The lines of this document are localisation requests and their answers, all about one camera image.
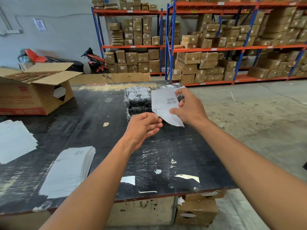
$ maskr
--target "floor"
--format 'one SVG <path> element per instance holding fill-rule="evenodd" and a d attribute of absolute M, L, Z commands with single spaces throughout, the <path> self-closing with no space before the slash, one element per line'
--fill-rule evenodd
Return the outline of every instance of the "floor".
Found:
<path fill-rule="evenodd" d="M 202 100 L 210 120 L 220 128 L 274 164 L 307 182 L 307 171 L 302 168 L 307 161 L 306 87 L 307 80 L 297 80 L 196 86 L 189 89 Z M 220 213 L 209 226 L 209 230 L 268 229 L 239 189 L 228 191 L 223 199 L 216 201 Z M 156 226 L 115 229 L 204 228 Z"/>

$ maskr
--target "storage rack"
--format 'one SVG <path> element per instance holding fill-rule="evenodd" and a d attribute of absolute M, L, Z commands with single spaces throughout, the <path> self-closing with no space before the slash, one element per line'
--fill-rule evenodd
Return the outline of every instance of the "storage rack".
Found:
<path fill-rule="evenodd" d="M 167 80 L 168 76 L 170 76 L 170 80 L 172 80 L 173 75 L 173 56 L 176 52 L 209 52 L 209 51 L 228 51 L 226 54 L 226 58 L 229 57 L 229 52 L 231 50 L 240 50 L 240 56 L 239 60 L 236 64 L 235 69 L 235 76 L 233 78 L 233 81 L 211 81 L 211 82 L 204 82 L 204 83 L 197 83 L 197 84 L 186 84 L 185 86 L 193 86 L 193 85 L 214 85 L 214 84 L 232 84 L 240 83 L 240 82 L 254 82 L 254 81 L 271 81 L 271 80 L 290 80 L 290 79 L 297 79 L 297 78 L 306 78 L 306 77 L 297 77 L 292 76 L 293 71 L 298 65 L 299 60 L 301 59 L 304 51 L 307 49 L 307 42 L 302 45 L 279 45 L 279 46 L 246 46 L 248 43 L 249 36 L 251 34 L 252 26 L 254 25 L 254 21 L 257 15 L 257 12 L 259 9 L 265 10 L 265 13 L 269 13 L 270 9 L 279 8 L 279 7 L 293 7 L 296 6 L 299 9 L 307 9 L 306 3 L 300 3 L 295 1 L 260 1 L 257 0 L 257 2 L 177 2 L 177 0 L 173 0 L 173 3 L 167 4 L 167 11 L 166 11 L 166 35 L 169 35 L 170 27 L 172 28 L 171 33 L 171 42 L 169 42 L 168 37 L 166 37 L 166 45 L 169 49 L 166 48 L 165 50 L 165 79 Z M 250 30 L 248 32 L 246 41 L 244 43 L 243 47 L 234 47 L 234 48 L 193 48 L 193 49 L 174 49 L 174 34 L 175 34 L 175 21 L 176 21 L 176 15 L 181 14 L 217 14 L 220 15 L 219 18 L 219 25 L 221 28 L 222 24 L 222 17 L 224 14 L 236 14 L 236 22 L 235 26 L 238 23 L 239 16 L 242 13 L 247 13 L 248 15 L 252 15 L 251 21 L 248 25 L 250 25 Z M 291 69 L 288 77 L 276 77 L 276 78 L 270 78 L 270 79 L 257 79 L 254 77 L 248 77 L 247 74 L 238 74 L 240 68 L 240 64 L 243 58 L 243 54 L 245 50 L 247 49 L 257 49 L 256 59 L 254 62 L 254 65 L 256 64 L 256 61 L 260 55 L 260 52 L 262 49 L 267 48 L 300 48 L 301 51 L 298 54 L 296 58 L 296 64 Z M 168 58 L 170 59 L 170 69 L 168 71 L 167 65 L 168 65 Z"/>
<path fill-rule="evenodd" d="M 165 47 L 163 44 L 163 34 L 162 34 L 162 24 L 163 24 L 163 14 L 166 14 L 166 11 L 163 11 L 161 9 L 160 11 L 146 11 L 146 10 L 104 10 L 104 9 L 95 9 L 94 7 L 92 9 L 92 14 L 94 18 L 97 38 L 99 42 L 101 57 L 104 58 L 104 52 L 106 52 L 106 48 L 110 49 L 128 49 L 128 48 L 150 48 L 160 49 L 160 73 L 150 73 L 151 75 L 160 75 L 164 74 L 162 72 L 162 49 Z M 141 15 L 152 15 L 157 16 L 157 35 L 160 36 L 160 46 L 155 45 L 139 45 L 139 46 L 112 46 L 112 45 L 105 45 L 104 39 L 103 39 L 103 33 L 101 29 L 101 23 L 100 23 L 100 17 L 114 17 L 114 16 L 141 16 Z"/>

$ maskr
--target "wall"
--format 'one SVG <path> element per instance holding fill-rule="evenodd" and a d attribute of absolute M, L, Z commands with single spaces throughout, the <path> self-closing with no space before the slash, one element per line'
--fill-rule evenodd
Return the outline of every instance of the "wall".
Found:
<path fill-rule="evenodd" d="M 170 0 L 142 0 L 166 9 Z M 91 0 L 0 0 L 13 29 L 23 30 L 23 34 L 0 36 L 0 66 L 18 67 L 17 56 L 22 48 L 30 48 L 38 55 L 79 60 L 89 72 L 87 58 L 80 57 L 88 47 L 100 55 L 97 34 L 91 14 Z M 47 31 L 39 31 L 33 18 L 43 19 Z M 106 22 L 122 22 L 125 17 L 108 17 Z M 153 36 L 157 34 L 157 21 L 153 18 Z M 101 18 L 102 31 L 107 31 L 105 19 Z M 183 20 L 182 32 L 193 31 L 196 20 Z M 0 29 L 5 29 L 0 20 Z"/>

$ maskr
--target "person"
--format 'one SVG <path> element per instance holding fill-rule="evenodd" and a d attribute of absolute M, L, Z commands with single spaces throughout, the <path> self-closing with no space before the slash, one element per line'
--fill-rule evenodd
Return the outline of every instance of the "person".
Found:
<path fill-rule="evenodd" d="M 307 184 L 218 128 L 208 119 L 201 100 L 187 88 L 176 91 L 180 93 L 185 99 L 170 113 L 203 136 L 267 226 L 306 229 Z M 108 156 L 40 229 L 104 229 L 130 155 L 162 126 L 154 113 L 133 116 Z"/>

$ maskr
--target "table top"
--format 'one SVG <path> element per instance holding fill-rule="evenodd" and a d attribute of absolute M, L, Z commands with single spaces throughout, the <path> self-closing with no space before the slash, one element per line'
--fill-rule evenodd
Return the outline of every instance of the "table top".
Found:
<path fill-rule="evenodd" d="M 1 215 L 57 208 L 65 197 L 47 200 L 38 193 L 60 152 L 70 147 L 95 147 L 92 172 L 126 130 L 124 88 L 155 89 L 167 84 L 169 81 L 74 86 L 75 98 L 48 116 L 0 116 L 0 122 L 22 121 L 38 140 L 36 150 L 0 164 Z M 107 98 L 112 98 L 111 102 L 105 102 Z M 199 177 L 200 182 L 175 177 L 179 174 Z M 135 185 L 121 183 L 116 202 L 237 187 L 198 132 L 167 123 L 132 154 L 123 176 L 135 176 Z"/>

